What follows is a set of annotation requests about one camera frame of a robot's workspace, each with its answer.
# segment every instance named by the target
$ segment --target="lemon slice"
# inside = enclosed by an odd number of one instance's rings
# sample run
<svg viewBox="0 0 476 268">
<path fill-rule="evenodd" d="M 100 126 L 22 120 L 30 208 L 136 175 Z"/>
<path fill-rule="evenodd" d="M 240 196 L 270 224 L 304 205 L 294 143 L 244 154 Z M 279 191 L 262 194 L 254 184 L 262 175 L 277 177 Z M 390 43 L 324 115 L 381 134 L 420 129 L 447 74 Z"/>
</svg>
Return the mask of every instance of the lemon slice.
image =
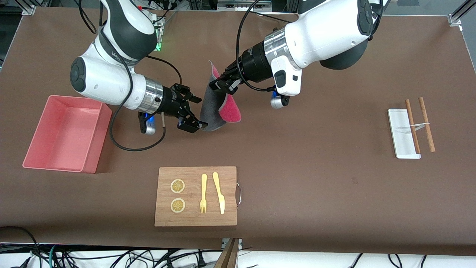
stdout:
<svg viewBox="0 0 476 268">
<path fill-rule="evenodd" d="M 172 203 L 170 203 L 170 209 L 175 213 L 180 213 L 185 209 L 185 201 L 182 198 L 175 198 Z"/>
<path fill-rule="evenodd" d="M 185 189 L 185 183 L 181 179 L 176 179 L 170 184 L 170 189 L 176 194 L 181 193 Z"/>
</svg>

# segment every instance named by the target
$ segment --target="cutting board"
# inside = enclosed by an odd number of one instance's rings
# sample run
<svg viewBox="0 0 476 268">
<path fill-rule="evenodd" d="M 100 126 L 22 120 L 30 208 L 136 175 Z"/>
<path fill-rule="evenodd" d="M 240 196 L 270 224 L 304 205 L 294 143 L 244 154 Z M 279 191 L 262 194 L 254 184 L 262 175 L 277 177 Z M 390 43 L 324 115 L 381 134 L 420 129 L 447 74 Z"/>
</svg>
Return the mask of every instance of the cutting board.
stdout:
<svg viewBox="0 0 476 268">
<path fill-rule="evenodd" d="M 217 172 L 220 178 L 221 194 L 225 197 L 225 213 L 220 214 L 217 189 L 212 174 Z M 202 199 L 201 177 L 207 174 L 207 212 L 200 213 Z M 176 194 L 170 189 L 175 179 L 185 183 L 182 192 Z M 166 226 L 234 226 L 237 224 L 237 168 L 235 166 L 194 166 L 161 167 L 157 184 L 157 202 L 155 223 L 157 227 Z M 176 198 L 185 201 L 180 213 L 171 210 L 170 204 Z"/>
</svg>

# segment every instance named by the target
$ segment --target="pink plastic bin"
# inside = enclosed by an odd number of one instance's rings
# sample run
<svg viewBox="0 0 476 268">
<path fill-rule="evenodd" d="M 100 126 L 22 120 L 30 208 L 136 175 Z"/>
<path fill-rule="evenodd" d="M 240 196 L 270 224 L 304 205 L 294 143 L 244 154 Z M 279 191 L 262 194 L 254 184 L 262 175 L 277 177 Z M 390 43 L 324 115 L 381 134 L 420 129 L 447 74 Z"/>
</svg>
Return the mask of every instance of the pink plastic bin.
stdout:
<svg viewBox="0 0 476 268">
<path fill-rule="evenodd" d="M 50 96 L 23 167 L 95 173 L 111 114 L 92 99 Z"/>
</svg>

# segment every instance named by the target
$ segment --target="brown tabletop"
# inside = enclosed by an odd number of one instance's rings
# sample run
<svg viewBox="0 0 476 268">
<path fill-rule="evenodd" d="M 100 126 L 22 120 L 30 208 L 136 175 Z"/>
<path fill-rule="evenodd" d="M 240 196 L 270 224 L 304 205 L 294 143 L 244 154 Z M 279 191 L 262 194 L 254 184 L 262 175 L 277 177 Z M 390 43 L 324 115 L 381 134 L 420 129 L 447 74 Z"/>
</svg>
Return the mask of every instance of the brown tabletop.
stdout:
<svg viewBox="0 0 476 268">
<path fill-rule="evenodd" d="M 97 11 L 87 12 L 96 21 Z M 153 54 L 203 96 L 208 60 L 222 71 L 234 59 L 242 15 L 178 12 Z M 282 25 L 250 14 L 241 49 Z M 93 175 L 22 168 L 47 97 L 78 96 L 69 67 L 93 39 L 77 9 L 23 17 L 0 72 L 0 225 L 26 227 L 44 243 L 217 248 L 222 237 L 242 237 L 254 250 L 476 255 L 476 75 L 460 30 L 445 17 L 384 17 L 352 68 L 304 69 L 301 94 L 286 108 L 241 86 L 240 123 L 189 134 L 167 118 L 164 142 L 140 153 L 107 138 Z M 136 72 L 167 86 L 178 81 L 150 59 Z M 420 122 L 419 96 L 436 153 L 419 132 L 422 158 L 396 159 L 387 109 L 410 99 Z M 200 104 L 192 108 L 199 114 Z M 126 109 L 114 132 L 130 147 L 158 138 L 140 134 L 137 112 Z M 238 225 L 154 227 L 161 166 L 237 166 Z M 0 241 L 27 237 L 1 233 Z"/>
</svg>

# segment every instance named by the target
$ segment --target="yellow knife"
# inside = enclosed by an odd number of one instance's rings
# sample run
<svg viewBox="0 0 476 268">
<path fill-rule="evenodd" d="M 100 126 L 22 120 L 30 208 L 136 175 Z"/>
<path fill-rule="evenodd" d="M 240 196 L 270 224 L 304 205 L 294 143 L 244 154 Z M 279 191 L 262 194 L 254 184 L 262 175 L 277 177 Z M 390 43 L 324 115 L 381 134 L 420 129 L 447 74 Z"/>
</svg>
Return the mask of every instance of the yellow knife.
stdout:
<svg viewBox="0 0 476 268">
<path fill-rule="evenodd" d="M 213 181 L 215 182 L 215 187 L 217 188 L 218 201 L 220 202 L 220 213 L 225 213 L 225 197 L 220 192 L 220 179 L 218 178 L 218 173 L 213 172 Z"/>
</svg>

